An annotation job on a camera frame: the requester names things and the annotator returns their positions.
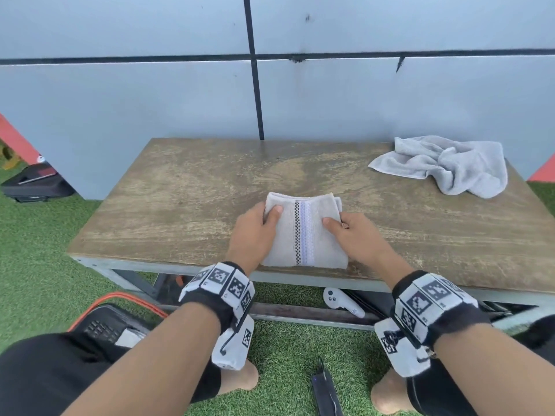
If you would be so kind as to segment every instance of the folded towel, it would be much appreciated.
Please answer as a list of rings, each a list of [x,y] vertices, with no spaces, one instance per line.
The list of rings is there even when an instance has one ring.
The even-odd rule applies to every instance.
[[[441,192],[448,195],[469,191],[478,197],[491,198],[507,186],[503,146],[496,141],[395,137],[395,150],[377,157],[368,167],[418,180],[431,175]]]
[[[318,197],[290,197],[271,192],[264,216],[276,205],[283,206],[276,237],[262,265],[347,268],[349,258],[335,237],[322,224],[324,217],[341,220],[341,199],[333,194]]]

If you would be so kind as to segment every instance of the blue-gray wall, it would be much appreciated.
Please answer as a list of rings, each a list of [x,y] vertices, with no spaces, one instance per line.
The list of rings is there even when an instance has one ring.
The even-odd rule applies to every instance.
[[[251,59],[266,140],[498,140],[524,178],[555,153],[555,0],[250,8],[269,57],[243,0],[0,0],[0,113],[85,198],[152,137],[258,140]]]

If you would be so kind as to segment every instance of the orange cable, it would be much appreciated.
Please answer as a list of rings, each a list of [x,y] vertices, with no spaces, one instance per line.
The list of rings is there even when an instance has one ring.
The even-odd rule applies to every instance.
[[[166,318],[168,316],[168,314],[164,311],[162,311],[160,308],[158,308],[156,305],[151,304],[150,302],[147,302],[146,300],[143,300],[141,298],[138,298],[135,295],[132,294],[128,294],[125,292],[112,292],[110,294],[106,294],[104,296],[102,296],[101,298],[95,300],[93,302],[93,304],[87,308],[87,310],[85,312],[83,312],[79,318],[77,318],[77,320],[75,320],[75,322],[73,324],[71,324],[71,327],[68,329],[68,331],[73,330],[74,328],[76,328],[79,323],[81,321],[83,321],[83,319],[87,316],[87,314],[89,312],[91,312],[94,308],[96,308],[98,305],[100,305],[102,302],[104,302],[105,300],[108,300],[110,298],[123,298],[123,299],[127,299],[130,300],[131,302],[135,302],[138,305],[141,305],[142,307],[154,312],[156,315],[162,317],[162,318]]]

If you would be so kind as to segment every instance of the wrist-mounted device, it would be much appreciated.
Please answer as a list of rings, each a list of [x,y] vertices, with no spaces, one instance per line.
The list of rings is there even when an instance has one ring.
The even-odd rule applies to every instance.
[[[181,304],[202,303],[218,316],[221,335],[212,362],[221,368],[239,371],[245,364],[254,330],[249,316],[254,293],[241,267],[229,261],[203,268],[181,291]]]
[[[415,271],[392,291],[391,318],[375,324],[393,368],[412,377],[430,367],[434,344],[441,335],[490,323],[478,301],[438,274]]]

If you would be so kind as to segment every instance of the hand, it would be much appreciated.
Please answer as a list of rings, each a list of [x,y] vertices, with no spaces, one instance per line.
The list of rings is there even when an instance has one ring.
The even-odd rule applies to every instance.
[[[394,253],[379,229],[363,213],[342,212],[340,216],[348,228],[331,217],[325,217],[322,223],[349,257],[373,268],[380,256]]]
[[[274,206],[264,218],[264,202],[258,203],[237,218],[229,240],[226,261],[240,265],[248,276],[270,252],[276,236],[276,224],[283,212],[282,206]]]

